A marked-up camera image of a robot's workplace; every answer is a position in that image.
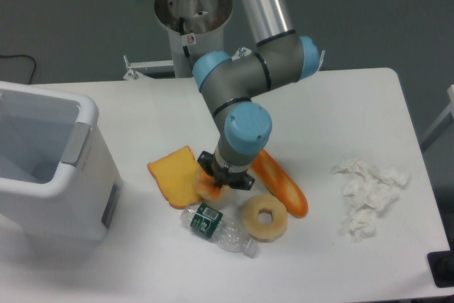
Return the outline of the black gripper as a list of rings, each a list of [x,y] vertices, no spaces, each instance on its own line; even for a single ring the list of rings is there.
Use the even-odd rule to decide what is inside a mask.
[[[245,170],[233,172],[229,167],[221,167],[214,154],[202,151],[197,159],[202,170],[212,178],[216,187],[228,186],[232,189],[251,190],[255,178],[250,176]]]

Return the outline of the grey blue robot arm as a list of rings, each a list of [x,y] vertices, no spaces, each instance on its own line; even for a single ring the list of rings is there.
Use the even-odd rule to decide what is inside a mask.
[[[249,190],[248,169],[270,137],[272,121],[253,97],[315,74],[322,55],[296,33],[284,0],[242,0],[256,49],[233,59],[223,49],[232,0],[155,0],[178,77],[194,78],[220,133],[198,159],[218,187]]]

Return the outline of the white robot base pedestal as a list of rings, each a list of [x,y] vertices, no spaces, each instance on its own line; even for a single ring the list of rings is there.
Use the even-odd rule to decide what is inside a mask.
[[[293,34],[283,0],[243,0],[257,47],[269,47]],[[233,11],[232,0],[155,0],[155,14],[167,30],[172,59],[126,65],[128,74],[173,72],[205,75],[223,54],[223,30]]]

